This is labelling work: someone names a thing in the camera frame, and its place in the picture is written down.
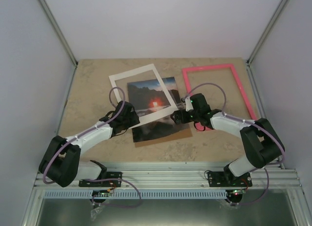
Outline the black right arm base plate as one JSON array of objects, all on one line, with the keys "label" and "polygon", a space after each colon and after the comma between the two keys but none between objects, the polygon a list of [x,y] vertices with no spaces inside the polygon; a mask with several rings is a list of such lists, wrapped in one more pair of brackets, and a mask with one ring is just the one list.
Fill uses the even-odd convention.
[{"label": "black right arm base plate", "polygon": [[206,170],[204,177],[208,181],[209,187],[252,187],[252,179],[250,173],[245,173],[239,177],[227,177],[222,171]]}]

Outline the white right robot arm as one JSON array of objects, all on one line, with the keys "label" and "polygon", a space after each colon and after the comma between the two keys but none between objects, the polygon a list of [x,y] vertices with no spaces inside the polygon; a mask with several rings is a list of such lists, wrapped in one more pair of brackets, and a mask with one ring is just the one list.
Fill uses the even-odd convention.
[{"label": "white right robot arm", "polygon": [[245,154],[224,167],[226,185],[234,187],[241,182],[242,175],[284,156],[285,148],[267,119],[245,120],[219,109],[212,110],[203,94],[188,97],[185,102],[186,109],[171,114],[176,124],[199,123],[205,128],[223,131],[242,140]]}]

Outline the white paper mat board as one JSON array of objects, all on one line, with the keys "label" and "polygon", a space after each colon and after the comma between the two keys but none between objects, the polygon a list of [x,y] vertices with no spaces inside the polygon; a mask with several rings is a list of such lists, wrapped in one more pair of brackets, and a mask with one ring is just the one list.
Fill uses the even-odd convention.
[{"label": "white paper mat board", "polygon": [[155,120],[159,120],[159,119],[164,118],[166,116],[169,116],[174,111],[178,110],[176,103],[174,102],[173,98],[171,97],[169,91],[167,90],[167,87],[166,87],[165,83],[163,82],[161,76],[159,75],[154,64],[145,65],[145,66],[142,66],[142,67],[139,67],[136,69],[125,71],[123,73],[119,73],[119,74],[109,76],[109,80],[110,80],[111,85],[114,89],[114,94],[115,94],[117,101],[120,102],[122,100],[122,98],[120,97],[119,91],[116,90],[116,87],[117,87],[116,81],[117,80],[121,80],[124,78],[128,78],[131,76],[142,74],[142,73],[148,72],[148,71],[153,71],[156,79],[158,80],[158,83],[160,84],[161,89],[163,90],[168,102],[170,103],[170,106],[167,108],[163,108],[163,109],[161,109],[157,112],[154,112],[152,114],[148,114],[148,115],[144,115],[144,116],[139,117],[140,123],[135,125],[135,126],[130,127],[131,129],[138,127],[138,126],[142,126],[142,125],[151,123]]}]

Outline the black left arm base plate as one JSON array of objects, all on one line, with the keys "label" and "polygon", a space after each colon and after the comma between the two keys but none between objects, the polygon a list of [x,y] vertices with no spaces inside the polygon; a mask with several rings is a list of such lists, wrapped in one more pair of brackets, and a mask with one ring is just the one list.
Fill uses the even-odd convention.
[{"label": "black left arm base plate", "polygon": [[90,182],[87,180],[79,181],[78,186],[83,188],[116,188],[121,187],[121,182],[118,179],[122,178],[122,172],[120,171],[107,171],[104,174],[101,174],[97,180],[102,179],[110,179],[108,181],[101,181],[101,182]]}]

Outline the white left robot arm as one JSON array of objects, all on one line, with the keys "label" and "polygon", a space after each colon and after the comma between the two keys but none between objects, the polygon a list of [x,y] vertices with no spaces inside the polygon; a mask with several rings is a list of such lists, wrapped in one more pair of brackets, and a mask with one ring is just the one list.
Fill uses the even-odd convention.
[{"label": "white left robot arm", "polygon": [[107,168],[98,161],[81,162],[80,157],[95,145],[139,124],[134,106],[126,101],[117,104],[96,124],[69,137],[52,138],[39,165],[45,184],[67,187],[75,180],[87,180],[101,187],[107,180]]}]

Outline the sunset landscape photo print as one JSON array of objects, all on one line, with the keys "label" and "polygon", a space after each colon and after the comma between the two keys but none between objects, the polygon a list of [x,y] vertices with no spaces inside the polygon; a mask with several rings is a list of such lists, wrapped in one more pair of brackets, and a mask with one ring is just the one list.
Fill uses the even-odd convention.
[{"label": "sunset landscape photo print", "polygon": [[[178,92],[175,78],[163,78],[163,82],[172,97],[175,105],[182,109],[183,105]],[[163,92],[157,79],[129,82],[127,84],[128,97],[134,106],[138,116],[155,113],[170,106],[169,100]],[[132,129],[133,141],[135,143],[160,140],[164,137],[177,135],[178,139],[183,136],[183,131],[190,129],[188,124],[175,124],[170,116],[138,126]]]}]

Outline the pink wooden photo frame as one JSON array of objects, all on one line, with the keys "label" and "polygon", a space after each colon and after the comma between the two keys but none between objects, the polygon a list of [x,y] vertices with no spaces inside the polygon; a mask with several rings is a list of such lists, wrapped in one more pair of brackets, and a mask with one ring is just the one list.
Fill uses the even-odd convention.
[{"label": "pink wooden photo frame", "polygon": [[247,111],[249,113],[249,116],[251,117],[251,119],[253,120],[257,120],[257,116],[253,110],[253,107],[249,101],[249,98],[244,90],[243,84],[239,78],[239,75],[234,67],[233,64],[217,64],[217,65],[208,65],[208,66],[196,66],[196,67],[188,67],[188,68],[183,68],[182,69],[182,75],[184,78],[184,83],[185,83],[185,87],[187,92],[189,93],[191,91],[191,84],[188,78],[188,73],[192,73],[192,72],[199,72],[199,71],[212,71],[212,70],[221,70],[221,69],[230,69],[230,71],[232,72],[232,75],[235,79],[235,82],[237,84],[237,87],[240,91],[240,94],[244,100],[245,106],[247,108]]}]

